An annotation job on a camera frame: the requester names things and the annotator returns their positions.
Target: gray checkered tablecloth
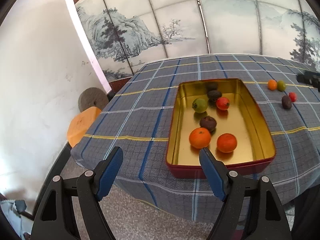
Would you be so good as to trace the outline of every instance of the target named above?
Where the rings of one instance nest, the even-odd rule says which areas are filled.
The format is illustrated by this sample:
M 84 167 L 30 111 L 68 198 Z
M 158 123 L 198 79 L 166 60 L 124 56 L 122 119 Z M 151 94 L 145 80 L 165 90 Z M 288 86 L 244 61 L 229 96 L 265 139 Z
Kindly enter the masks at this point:
M 215 222 L 222 203 L 204 179 L 176 179 L 165 164 L 173 104 L 180 83 L 240 78 L 267 121 L 276 158 L 261 173 L 287 203 L 320 183 L 320 93 L 298 84 L 296 74 L 310 66 L 255 55 L 205 55 L 146 64 L 110 101 L 82 140 L 72 149 L 80 165 L 93 169 L 114 146 L 124 152 L 115 184 L 130 195 L 179 217 Z M 285 92 L 270 91 L 269 79 L 283 80 Z M 284 111 L 281 98 L 298 100 Z M 249 201 L 244 200 L 242 216 Z

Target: speckled floor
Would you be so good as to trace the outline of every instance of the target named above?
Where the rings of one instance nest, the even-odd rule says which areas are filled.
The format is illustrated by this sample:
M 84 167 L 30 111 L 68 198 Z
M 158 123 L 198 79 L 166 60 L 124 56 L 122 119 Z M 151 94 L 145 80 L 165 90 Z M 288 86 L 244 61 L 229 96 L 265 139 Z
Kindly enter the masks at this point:
M 79 167 L 70 158 L 61 176 L 64 179 L 74 178 L 84 171 L 85 169 Z M 73 197 L 73 206 L 81 239 L 89 240 L 77 197 Z M 195 223 L 157 211 L 116 186 L 112 186 L 109 195 L 103 198 L 100 206 L 117 240 L 206 239 L 213 226 L 213 224 Z M 292 228 L 294 207 L 286 205 L 285 209 L 290 228 Z

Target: orange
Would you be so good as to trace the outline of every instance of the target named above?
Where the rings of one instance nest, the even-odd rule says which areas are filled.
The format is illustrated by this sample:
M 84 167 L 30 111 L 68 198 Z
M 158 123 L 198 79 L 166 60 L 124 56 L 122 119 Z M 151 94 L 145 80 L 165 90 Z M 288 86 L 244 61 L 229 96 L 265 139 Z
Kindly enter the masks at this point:
M 218 137 L 217 149 L 223 153 L 230 153 L 237 147 L 237 139 L 231 133 L 224 133 Z
M 276 90 L 277 89 L 277 82 L 274 79 L 270 79 L 268 81 L 268 88 L 270 90 Z
M 207 147 L 211 141 L 211 134 L 206 128 L 196 128 L 189 135 L 191 146 L 197 149 Z

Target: plaid tablecloth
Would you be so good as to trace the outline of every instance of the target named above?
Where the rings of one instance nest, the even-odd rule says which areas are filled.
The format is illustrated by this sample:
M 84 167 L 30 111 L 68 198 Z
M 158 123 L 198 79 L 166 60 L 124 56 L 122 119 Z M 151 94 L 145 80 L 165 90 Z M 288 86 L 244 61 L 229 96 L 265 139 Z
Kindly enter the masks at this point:
M 82 166 L 93 169 L 114 146 L 124 152 L 116 185 L 157 208 L 199 222 L 215 222 L 222 203 L 204 179 L 176 179 L 165 164 L 177 87 L 181 82 L 240 78 L 265 116 L 276 145 L 276 158 L 261 173 L 268 176 L 287 203 L 319 184 L 320 93 L 298 84 L 296 74 L 310 66 L 255 55 L 205 55 L 145 65 L 110 101 L 71 151 Z M 285 92 L 270 91 L 269 79 L 283 80 Z M 284 111 L 281 98 L 298 100 Z M 248 208 L 245 199 L 242 217 Z

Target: black baseboard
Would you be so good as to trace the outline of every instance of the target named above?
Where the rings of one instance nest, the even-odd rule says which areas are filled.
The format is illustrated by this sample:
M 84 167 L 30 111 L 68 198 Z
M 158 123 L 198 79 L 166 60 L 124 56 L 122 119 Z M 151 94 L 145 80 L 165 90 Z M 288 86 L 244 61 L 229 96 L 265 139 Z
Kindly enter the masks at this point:
M 72 149 L 72 147 L 70 146 L 69 143 L 67 143 L 65 145 L 65 147 L 63 148 L 63 150 L 61 151 L 61 153 L 59 154 L 56 161 L 54 162 L 51 170 L 49 171 L 48 176 L 46 177 L 46 179 L 42 185 L 42 188 L 39 192 L 39 195 L 37 197 L 36 204 L 35 204 L 35 206 L 33 208 L 33 212 L 32 212 L 33 217 L 36 216 L 40 202 L 44 196 L 45 191 L 47 190 L 47 188 L 49 186 L 50 181 L 53 179 L 54 176 L 61 174 L 64 166 L 66 165 L 67 161 L 69 160 L 69 158 L 71 156 L 71 154 L 70 154 L 71 149 Z

